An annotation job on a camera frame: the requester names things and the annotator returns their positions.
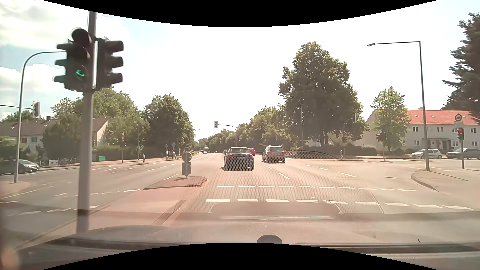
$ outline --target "gray suv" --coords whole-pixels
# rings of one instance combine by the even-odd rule
[[[262,154],[262,161],[263,162],[272,162],[272,161],[281,161],[285,163],[285,158],[287,157],[287,153],[283,150],[281,146],[272,146],[269,145],[265,148],[265,151]]]

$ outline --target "lamp post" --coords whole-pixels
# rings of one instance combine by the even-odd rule
[[[430,171],[430,160],[428,155],[428,148],[430,148],[430,143],[428,141],[428,134],[427,134],[427,112],[425,111],[425,91],[423,89],[423,65],[421,60],[421,41],[407,41],[407,42],[389,42],[389,43],[372,43],[367,45],[367,47],[371,47],[373,45],[383,45],[383,44],[402,44],[402,43],[418,43],[419,50],[420,50],[420,77],[421,77],[421,99],[423,104],[423,130],[425,136],[425,153],[423,154],[425,158],[425,165],[427,171]]]

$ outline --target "black car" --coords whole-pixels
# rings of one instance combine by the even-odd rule
[[[227,151],[223,158],[223,167],[227,171],[245,168],[250,168],[250,171],[253,171],[255,168],[255,160],[248,148],[232,147]]]
[[[466,159],[479,159],[480,160],[480,150],[474,148],[463,148],[463,155]],[[461,159],[462,158],[462,148],[456,149],[453,152],[447,153],[447,158],[451,159]]]
[[[16,160],[4,160],[0,162],[0,175],[15,173]],[[39,165],[28,160],[18,160],[18,173],[36,172]]]

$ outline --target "sidewalk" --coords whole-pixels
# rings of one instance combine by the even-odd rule
[[[480,171],[455,170],[441,171],[438,169],[416,171],[412,180],[432,190],[448,196],[461,198],[469,203],[475,203],[480,208]]]
[[[0,181],[0,197],[5,197],[31,187],[32,184],[29,182],[17,182],[16,184],[13,181]]]

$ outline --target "traffic light pole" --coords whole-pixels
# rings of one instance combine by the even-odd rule
[[[88,34],[95,44],[96,12],[88,12]],[[89,229],[90,218],[90,170],[92,166],[92,119],[93,119],[93,82],[94,82],[94,57],[95,46],[90,46],[89,54],[92,56],[91,65],[87,67],[91,73],[88,76],[88,89],[84,91],[82,115],[82,140],[80,144],[80,176],[78,181],[77,205],[77,233],[85,233]]]

